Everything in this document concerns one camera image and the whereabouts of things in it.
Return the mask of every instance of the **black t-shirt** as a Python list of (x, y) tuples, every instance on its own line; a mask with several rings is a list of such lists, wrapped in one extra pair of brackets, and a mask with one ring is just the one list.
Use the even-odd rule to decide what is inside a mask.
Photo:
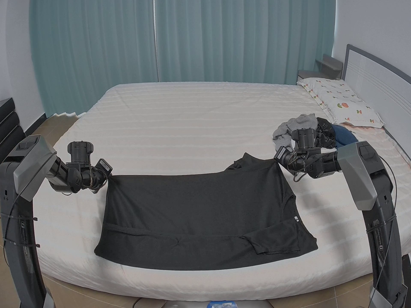
[(108, 181), (95, 254), (157, 270), (223, 270), (316, 250), (279, 164), (245, 153), (223, 172)]

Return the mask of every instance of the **white bedsheet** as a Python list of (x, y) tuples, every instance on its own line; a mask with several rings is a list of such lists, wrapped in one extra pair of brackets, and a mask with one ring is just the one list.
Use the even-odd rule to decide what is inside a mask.
[[(55, 145), (69, 161), (70, 141), (91, 141), (113, 174), (218, 172), (244, 152), (272, 158), (272, 133), (301, 113), (326, 117), (299, 86), (247, 83), (141, 83), (111, 88)], [(411, 251), (411, 169), (383, 130), (358, 129), (387, 159), (398, 182), (402, 254)], [(119, 295), (167, 300), (267, 299), (320, 290), (371, 272), (362, 214), (342, 174), (299, 183), (284, 172), (319, 249), (298, 258), (220, 271), (162, 271), (119, 265), (94, 254), (106, 187), (64, 196), (45, 181), (34, 198), (42, 271)]]

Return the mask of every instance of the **pillow flower print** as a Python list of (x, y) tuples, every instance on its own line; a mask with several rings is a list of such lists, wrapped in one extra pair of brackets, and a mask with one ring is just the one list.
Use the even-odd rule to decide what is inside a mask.
[(343, 80), (307, 78), (297, 84), (307, 90), (335, 124), (348, 123), (374, 128), (384, 125), (377, 112), (361, 100)]

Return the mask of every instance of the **curtain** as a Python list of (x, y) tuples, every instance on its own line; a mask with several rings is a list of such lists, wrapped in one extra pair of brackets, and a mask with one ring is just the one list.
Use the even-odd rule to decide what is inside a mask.
[(158, 81), (153, 0), (30, 0), (46, 115), (80, 114), (114, 85)]
[(331, 54), (335, 0), (155, 0), (160, 81), (295, 84)]

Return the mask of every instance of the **gray cloth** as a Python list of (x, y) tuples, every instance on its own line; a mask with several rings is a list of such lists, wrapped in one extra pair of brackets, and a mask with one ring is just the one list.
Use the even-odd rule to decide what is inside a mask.
[(281, 146), (291, 149), (291, 133), (297, 129), (317, 129), (318, 121), (315, 114), (301, 114), (299, 117), (293, 117), (287, 122), (280, 124), (278, 129), (273, 133), (275, 150)]

